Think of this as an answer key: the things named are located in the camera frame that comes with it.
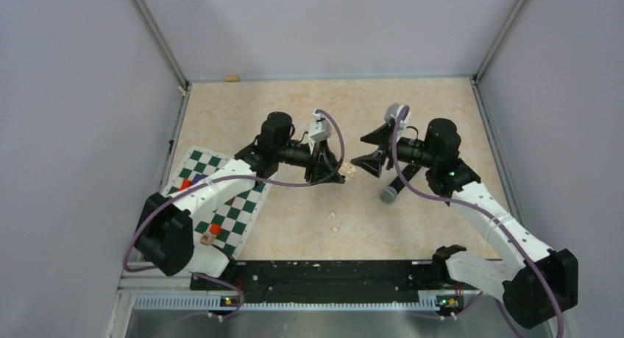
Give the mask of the cream earbud charging case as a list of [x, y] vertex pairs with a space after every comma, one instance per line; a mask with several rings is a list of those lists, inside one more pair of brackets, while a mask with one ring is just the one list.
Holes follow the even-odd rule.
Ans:
[[356, 171], [357, 168], [354, 165], [348, 162], [343, 162], [338, 172], [345, 177], [354, 178]]

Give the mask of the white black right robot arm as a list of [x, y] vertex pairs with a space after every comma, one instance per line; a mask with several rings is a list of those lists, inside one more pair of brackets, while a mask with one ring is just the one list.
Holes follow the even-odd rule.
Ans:
[[501, 265], [465, 247], [438, 249], [431, 268], [433, 282], [450, 288], [463, 282], [503, 303], [511, 318], [526, 329], [556, 319], [578, 303], [578, 259], [568, 249], [554, 250], [526, 230], [493, 197], [481, 178], [459, 156], [461, 137], [449, 119], [432, 120], [424, 139], [405, 138], [404, 127], [390, 118], [361, 141], [377, 149], [352, 163], [375, 177], [404, 162], [425, 168], [430, 200], [441, 200], [461, 214], [490, 244]]

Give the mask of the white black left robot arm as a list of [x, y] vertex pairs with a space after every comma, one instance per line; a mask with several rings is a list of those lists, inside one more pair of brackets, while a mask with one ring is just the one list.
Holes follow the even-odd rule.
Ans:
[[345, 143], [335, 119], [316, 109], [305, 143], [295, 140], [292, 117], [284, 112], [270, 113], [254, 140], [239, 150], [221, 169], [208, 177], [169, 196], [159, 192], [144, 203], [135, 233], [124, 255], [123, 268], [140, 272], [128, 263], [136, 249], [153, 269], [164, 275], [179, 272], [207, 275], [219, 289], [233, 285], [235, 259], [199, 235], [197, 222], [211, 215], [228, 200], [260, 184], [276, 184], [273, 175], [280, 164], [305, 170], [307, 188], [323, 183], [345, 181], [339, 169], [344, 162]]

